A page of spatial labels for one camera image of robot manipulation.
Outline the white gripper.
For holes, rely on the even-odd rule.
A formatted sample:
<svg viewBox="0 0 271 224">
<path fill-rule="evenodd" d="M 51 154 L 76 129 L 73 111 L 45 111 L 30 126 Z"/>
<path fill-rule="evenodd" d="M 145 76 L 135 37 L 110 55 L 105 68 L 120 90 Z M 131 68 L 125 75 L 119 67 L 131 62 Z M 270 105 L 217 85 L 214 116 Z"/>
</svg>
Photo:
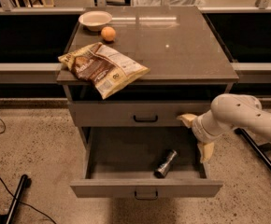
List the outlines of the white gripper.
<svg viewBox="0 0 271 224">
<path fill-rule="evenodd" d="M 187 128 L 192 128 L 194 136 L 200 141 L 197 146 L 201 163 L 211 159 L 214 152 L 213 141 L 233 129 L 232 124 L 216 120 L 211 111 L 207 111 L 198 117 L 187 113 L 177 116 L 177 119 L 181 120 Z"/>
</svg>

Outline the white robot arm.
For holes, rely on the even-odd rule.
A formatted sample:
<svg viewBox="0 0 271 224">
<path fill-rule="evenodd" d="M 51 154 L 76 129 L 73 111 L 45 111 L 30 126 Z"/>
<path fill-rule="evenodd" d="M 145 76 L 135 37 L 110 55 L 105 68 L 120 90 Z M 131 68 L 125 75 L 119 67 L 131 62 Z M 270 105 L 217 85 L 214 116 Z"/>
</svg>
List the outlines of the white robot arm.
<svg viewBox="0 0 271 224">
<path fill-rule="evenodd" d="M 263 111 L 260 101 L 251 95 L 221 94 L 206 113 L 187 113 L 178 119 L 193 131 L 202 163 L 211 159 L 214 141 L 236 128 L 247 128 L 271 143 L 271 113 Z"/>
</svg>

